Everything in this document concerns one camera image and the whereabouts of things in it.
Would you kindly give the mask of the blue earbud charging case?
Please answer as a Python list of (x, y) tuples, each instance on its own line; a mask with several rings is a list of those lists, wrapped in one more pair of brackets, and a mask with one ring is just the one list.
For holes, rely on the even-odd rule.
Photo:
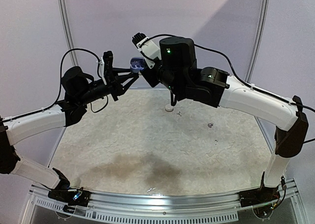
[(130, 60), (130, 71), (132, 73), (138, 73), (142, 71), (146, 66), (146, 62), (143, 57), (133, 57)]

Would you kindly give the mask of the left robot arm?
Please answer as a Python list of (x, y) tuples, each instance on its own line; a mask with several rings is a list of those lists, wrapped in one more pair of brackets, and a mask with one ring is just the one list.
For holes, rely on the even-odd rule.
[(129, 69), (109, 68), (99, 80), (79, 66), (67, 70), (61, 79), (64, 99), (51, 108), (16, 119), (0, 121), (0, 172), (14, 174), (42, 184), (54, 191), (62, 201), (70, 201), (73, 190), (69, 180), (57, 169), (47, 168), (17, 154), (14, 145), (42, 132), (69, 127), (78, 123), (87, 112), (87, 105), (111, 95), (117, 101), (138, 79)]

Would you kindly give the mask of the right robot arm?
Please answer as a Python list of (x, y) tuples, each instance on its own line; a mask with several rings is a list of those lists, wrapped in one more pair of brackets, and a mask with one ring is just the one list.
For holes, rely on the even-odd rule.
[(155, 44), (145, 37), (136, 47), (147, 63), (143, 77), (152, 87), (163, 84), (171, 93), (171, 105), (191, 99), (214, 108), (235, 109), (276, 126), (275, 148), (262, 186), (254, 192), (258, 202), (270, 198), (289, 160), (301, 152), (309, 128), (300, 98), (275, 95), (214, 67), (198, 69), (196, 45), (190, 38), (164, 35)]

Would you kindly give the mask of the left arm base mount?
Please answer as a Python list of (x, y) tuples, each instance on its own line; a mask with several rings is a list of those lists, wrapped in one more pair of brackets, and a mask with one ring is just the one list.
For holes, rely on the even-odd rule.
[(92, 193), (81, 188), (69, 188), (67, 190), (50, 190), (48, 197), (50, 199), (67, 203), (68, 206), (87, 207)]

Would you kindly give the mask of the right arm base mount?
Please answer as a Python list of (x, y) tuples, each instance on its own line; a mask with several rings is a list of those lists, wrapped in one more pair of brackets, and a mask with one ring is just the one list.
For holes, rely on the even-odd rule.
[(280, 198), (279, 185), (275, 187), (265, 186), (264, 176), (262, 176), (258, 188), (238, 192), (238, 196), (241, 207), (271, 202)]

